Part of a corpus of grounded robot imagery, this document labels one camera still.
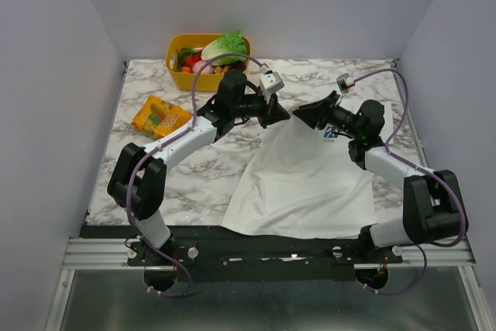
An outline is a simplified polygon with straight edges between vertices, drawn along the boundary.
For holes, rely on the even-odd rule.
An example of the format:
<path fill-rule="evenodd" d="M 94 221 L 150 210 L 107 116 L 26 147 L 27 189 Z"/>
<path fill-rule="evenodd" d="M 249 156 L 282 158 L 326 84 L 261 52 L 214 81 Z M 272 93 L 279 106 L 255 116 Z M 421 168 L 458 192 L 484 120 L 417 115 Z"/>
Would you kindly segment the white t-shirt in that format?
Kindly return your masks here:
<path fill-rule="evenodd" d="M 296 116 L 261 135 L 220 223 L 248 236 L 355 238 L 377 221 L 373 175 L 351 161 L 346 137 Z"/>

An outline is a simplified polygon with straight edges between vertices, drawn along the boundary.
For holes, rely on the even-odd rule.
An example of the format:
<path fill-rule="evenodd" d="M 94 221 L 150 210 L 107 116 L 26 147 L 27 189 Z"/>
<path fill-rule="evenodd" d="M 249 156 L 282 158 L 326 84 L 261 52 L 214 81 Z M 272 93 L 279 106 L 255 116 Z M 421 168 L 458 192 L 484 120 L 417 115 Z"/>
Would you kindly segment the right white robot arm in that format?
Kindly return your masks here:
<path fill-rule="evenodd" d="M 339 99 L 333 91 L 322 100 L 297 107 L 293 114 L 311 129 L 331 127 L 348 136 L 351 161 L 402 193 L 401 217 L 362 228 L 358 257 L 372 263 L 383 256 L 385 247 L 423 243 L 443 247 L 446 238 L 457 245 L 466 235 L 468 221 L 456 175 L 432 171 L 393 153 L 381 138 L 385 108 L 380 102 L 366 100 L 351 112 Z"/>

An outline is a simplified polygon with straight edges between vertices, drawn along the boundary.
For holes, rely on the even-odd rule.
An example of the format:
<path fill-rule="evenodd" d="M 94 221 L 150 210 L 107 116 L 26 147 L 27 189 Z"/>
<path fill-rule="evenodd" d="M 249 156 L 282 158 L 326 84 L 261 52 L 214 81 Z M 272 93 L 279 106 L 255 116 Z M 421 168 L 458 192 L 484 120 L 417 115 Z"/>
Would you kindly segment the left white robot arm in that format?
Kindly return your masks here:
<path fill-rule="evenodd" d="M 108 183 L 107 192 L 126 210 L 129 223 L 146 244 L 145 255 L 156 265 L 169 261 L 171 231 L 160 215 L 166 177 L 182 160 L 202 147 L 220 140 L 237 123 L 257 118 L 267 128 L 288 120 L 290 114 L 276 94 L 241 93 L 231 98 L 213 95 L 196 115 L 182 126 L 145 147 L 129 143 L 122 149 Z"/>

